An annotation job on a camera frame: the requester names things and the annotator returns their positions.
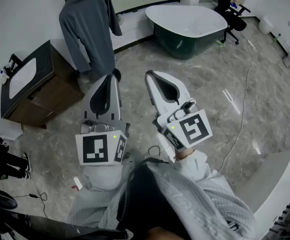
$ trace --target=floor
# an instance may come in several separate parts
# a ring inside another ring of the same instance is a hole
[[[210,166],[216,170],[236,141],[243,114],[241,134],[221,171],[234,191],[252,176],[267,154],[290,150],[290,67],[284,66],[284,52],[271,36],[259,32],[257,21],[251,18],[246,22],[247,28],[237,33],[239,45],[229,37],[225,46],[213,44],[189,60],[170,57],[155,41],[116,54],[116,67],[123,75],[122,116],[131,123],[127,150],[137,148],[146,153],[148,142],[157,132],[152,125],[156,110],[144,82],[147,70],[181,79],[199,108],[205,109],[213,137],[197,148],[207,154]],[[79,83],[84,92],[91,86],[89,76],[82,76]],[[23,136],[10,151],[15,155],[28,152],[33,164],[32,179],[10,178],[0,182],[0,189],[12,196],[46,192],[47,216],[64,221],[76,194],[71,188],[73,177],[83,170],[74,137],[80,131],[80,119],[78,103],[49,122],[47,129],[24,126]],[[19,197],[18,201],[17,211],[44,215],[39,199]]]

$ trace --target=black faucet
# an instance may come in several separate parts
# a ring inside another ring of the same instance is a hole
[[[15,64],[17,64],[20,68],[25,66],[25,63],[21,61],[14,53],[10,56],[8,63],[10,63],[11,61],[13,61],[13,63],[11,64],[10,67],[5,66],[3,68],[4,70],[6,70],[6,75],[8,75],[10,78],[14,75],[13,71]]]

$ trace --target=white sink basin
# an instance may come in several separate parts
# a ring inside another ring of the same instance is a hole
[[[9,98],[12,99],[20,92],[36,74],[36,58],[31,59],[10,80]]]

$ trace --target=person's hand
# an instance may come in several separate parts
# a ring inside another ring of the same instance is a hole
[[[176,157],[176,160],[182,160],[184,158],[186,158],[187,156],[189,156],[190,154],[192,154],[194,152],[194,148],[190,147],[188,149],[185,149],[181,152],[178,152],[176,149],[175,149],[175,157]]]

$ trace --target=office chair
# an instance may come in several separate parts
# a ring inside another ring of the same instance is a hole
[[[228,27],[224,31],[224,39],[221,41],[222,43],[225,43],[226,41],[226,35],[229,33],[233,38],[235,38],[236,42],[235,44],[239,44],[239,39],[232,33],[232,30],[236,31],[242,31],[246,28],[246,23],[244,20],[239,18],[239,16],[242,15],[242,13],[246,10],[249,13],[251,11],[244,7],[243,5],[241,6],[241,10],[237,11],[230,7],[230,0],[218,0],[218,6],[216,7],[215,11],[219,13],[226,21],[228,24]]]

